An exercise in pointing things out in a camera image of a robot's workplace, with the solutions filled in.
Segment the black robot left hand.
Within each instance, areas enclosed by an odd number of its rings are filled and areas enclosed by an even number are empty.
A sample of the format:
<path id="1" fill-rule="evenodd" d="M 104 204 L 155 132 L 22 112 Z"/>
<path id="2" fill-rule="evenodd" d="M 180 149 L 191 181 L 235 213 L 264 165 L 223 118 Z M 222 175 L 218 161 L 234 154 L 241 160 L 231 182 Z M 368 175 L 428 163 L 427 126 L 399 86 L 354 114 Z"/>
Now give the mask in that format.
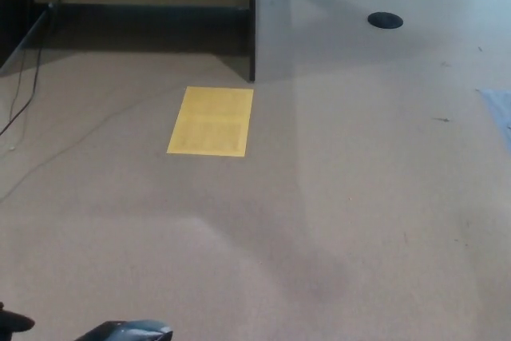
<path id="1" fill-rule="evenodd" d="M 1 303 L 0 309 L 0 329 L 2 334 L 12 334 L 31 330 L 35 322 L 30 317 L 17 312 L 8 311 Z"/>

